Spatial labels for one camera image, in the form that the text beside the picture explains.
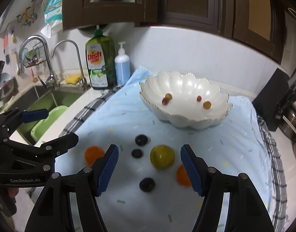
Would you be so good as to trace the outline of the person left hand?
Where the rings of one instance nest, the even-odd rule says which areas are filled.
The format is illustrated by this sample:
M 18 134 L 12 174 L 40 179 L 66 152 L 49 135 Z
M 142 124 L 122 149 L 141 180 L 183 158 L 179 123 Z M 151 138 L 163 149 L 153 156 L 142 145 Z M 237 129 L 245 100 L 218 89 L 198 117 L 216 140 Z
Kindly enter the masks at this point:
M 15 198 L 19 193 L 19 188 L 7 188 L 9 197 L 11 199 Z

